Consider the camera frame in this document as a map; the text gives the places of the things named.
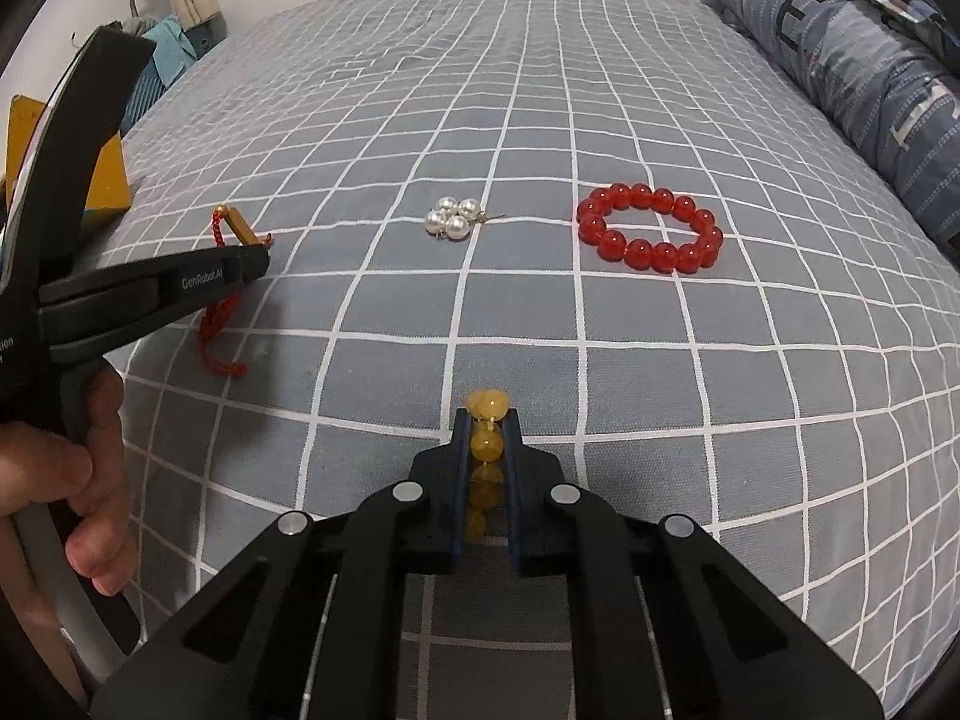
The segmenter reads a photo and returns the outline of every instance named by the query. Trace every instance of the white pearl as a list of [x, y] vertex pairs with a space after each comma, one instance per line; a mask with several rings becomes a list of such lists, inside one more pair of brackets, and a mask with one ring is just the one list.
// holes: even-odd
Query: white pearl
[[480, 212], [482, 210], [480, 200], [474, 199], [473, 197], [461, 200], [460, 205], [457, 207], [457, 213], [462, 215], [467, 221], [477, 221], [480, 218]]
[[424, 229], [431, 235], [439, 235], [446, 229], [446, 215], [431, 211], [424, 218]]
[[437, 200], [434, 208], [437, 211], [447, 211], [448, 215], [457, 213], [457, 206], [460, 205], [454, 197], [441, 197]]
[[470, 234], [470, 223], [460, 214], [455, 214], [446, 221], [446, 237], [452, 241], [459, 241]]

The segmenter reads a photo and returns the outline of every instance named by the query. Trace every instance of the bracelet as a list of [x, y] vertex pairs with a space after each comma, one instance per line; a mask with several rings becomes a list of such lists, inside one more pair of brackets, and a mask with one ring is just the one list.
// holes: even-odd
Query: bracelet
[[[697, 233], [697, 241], [679, 248], [666, 241], [653, 245], [645, 238], [627, 243], [622, 232], [607, 229], [604, 217], [614, 209], [625, 211], [630, 207], [652, 208], [658, 214], [669, 214], [675, 220], [688, 223]], [[674, 197], [666, 187], [656, 191], [646, 184], [628, 187], [616, 183], [606, 189], [598, 187], [577, 205], [577, 221], [581, 241], [597, 247], [600, 256], [608, 262], [623, 260], [635, 271], [646, 271], [652, 266], [659, 274], [673, 271], [696, 274], [698, 269], [713, 266], [723, 245], [723, 231], [716, 226], [713, 214], [706, 208], [697, 208], [692, 197], [685, 194]]]

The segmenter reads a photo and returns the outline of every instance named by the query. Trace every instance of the human hand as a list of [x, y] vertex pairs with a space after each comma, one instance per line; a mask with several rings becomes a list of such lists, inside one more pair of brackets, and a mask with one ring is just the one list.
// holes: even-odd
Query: human hand
[[83, 517], [66, 542], [70, 565], [104, 595], [123, 589], [136, 570], [136, 548], [127, 532], [122, 403], [123, 381], [108, 367], [86, 387], [90, 429], [83, 446], [23, 423], [0, 425], [0, 589], [37, 651], [77, 696], [82, 690], [59, 620], [32, 579], [8, 516], [28, 503], [65, 498]]

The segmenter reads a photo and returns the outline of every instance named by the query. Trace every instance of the red braided cord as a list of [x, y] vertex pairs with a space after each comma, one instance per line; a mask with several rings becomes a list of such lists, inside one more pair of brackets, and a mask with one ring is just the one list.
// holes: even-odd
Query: red braided cord
[[[224, 235], [220, 231], [220, 211], [213, 212], [213, 218], [210, 220], [210, 226], [213, 228], [213, 240], [217, 242], [218, 247], [224, 244]], [[229, 298], [211, 303], [203, 311], [203, 318], [200, 320], [200, 329], [197, 335], [200, 340], [200, 357], [203, 359], [203, 365], [210, 373], [217, 376], [243, 376], [247, 372], [246, 365], [243, 362], [221, 362], [210, 357], [206, 351], [206, 345], [216, 338], [220, 331], [227, 326], [233, 309], [240, 302], [240, 293], [234, 293]]]

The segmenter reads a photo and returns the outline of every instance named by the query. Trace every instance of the silver screw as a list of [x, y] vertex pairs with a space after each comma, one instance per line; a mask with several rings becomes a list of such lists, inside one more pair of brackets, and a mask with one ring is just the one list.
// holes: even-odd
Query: silver screw
[[400, 482], [394, 488], [394, 498], [397, 498], [398, 501], [403, 503], [419, 501], [419, 498], [423, 494], [424, 488], [421, 488], [421, 486], [416, 482], [411, 482], [410, 480], [407, 480], [406, 482]]
[[553, 498], [554, 503], [569, 506], [579, 501], [580, 491], [573, 485], [557, 485], [553, 490], [550, 490], [550, 497]]
[[303, 512], [286, 512], [283, 517], [277, 520], [277, 528], [285, 536], [296, 536], [297, 533], [304, 531], [304, 528], [310, 524], [310, 518]]
[[693, 536], [693, 520], [683, 514], [671, 514], [664, 522], [664, 530], [675, 538]]

